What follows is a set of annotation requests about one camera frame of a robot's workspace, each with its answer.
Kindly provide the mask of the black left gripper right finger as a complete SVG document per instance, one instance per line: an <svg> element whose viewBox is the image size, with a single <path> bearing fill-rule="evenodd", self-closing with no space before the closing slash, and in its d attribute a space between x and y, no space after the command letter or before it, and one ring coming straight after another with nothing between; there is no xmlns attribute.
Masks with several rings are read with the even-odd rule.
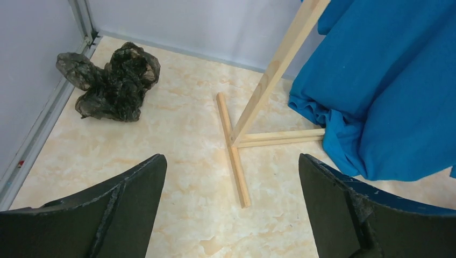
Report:
<svg viewBox="0 0 456 258"><path fill-rule="evenodd" d="M455 257L455 211L402 198L301 154L320 257Z"/></svg>

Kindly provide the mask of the dark translucent trash bag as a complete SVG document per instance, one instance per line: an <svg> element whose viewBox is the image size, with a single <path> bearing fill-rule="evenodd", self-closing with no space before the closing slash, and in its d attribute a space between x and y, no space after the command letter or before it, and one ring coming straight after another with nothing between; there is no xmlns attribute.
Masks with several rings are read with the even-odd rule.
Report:
<svg viewBox="0 0 456 258"><path fill-rule="evenodd" d="M114 51L104 68L79 53L60 53L56 68L74 87L83 90L75 103L81 118L126 123L140 119L146 93L159 81L158 58L132 42Z"/></svg>

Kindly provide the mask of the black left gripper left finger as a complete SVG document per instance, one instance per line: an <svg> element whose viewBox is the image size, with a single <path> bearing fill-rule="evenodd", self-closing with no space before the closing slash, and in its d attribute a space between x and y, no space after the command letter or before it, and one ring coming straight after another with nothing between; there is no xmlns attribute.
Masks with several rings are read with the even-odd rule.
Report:
<svg viewBox="0 0 456 258"><path fill-rule="evenodd" d="M1 212L1 257L144 257L166 171L156 154L41 207Z"/></svg>

